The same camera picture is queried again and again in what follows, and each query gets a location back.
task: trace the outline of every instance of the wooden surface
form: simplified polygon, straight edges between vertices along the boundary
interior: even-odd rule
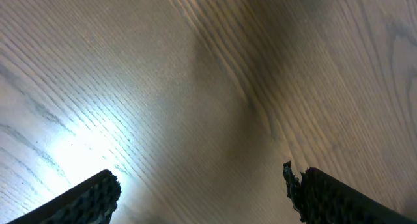
[[[299,223],[293,160],[417,219],[417,0],[0,0],[0,223]]]

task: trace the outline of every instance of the brown wooden tabletop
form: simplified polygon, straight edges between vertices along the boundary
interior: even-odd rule
[[[417,0],[0,0],[0,223],[299,223],[282,164],[417,219]]]

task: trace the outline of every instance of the wood grain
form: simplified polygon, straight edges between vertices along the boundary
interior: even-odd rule
[[[0,223],[299,223],[281,165],[417,219],[417,0],[0,0]]]

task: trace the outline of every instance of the black object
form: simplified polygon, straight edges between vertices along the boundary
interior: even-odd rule
[[[285,163],[288,198],[307,224],[416,224],[316,168],[301,173],[301,184]]]
[[[9,224],[108,224],[120,194],[116,176],[103,170]]]

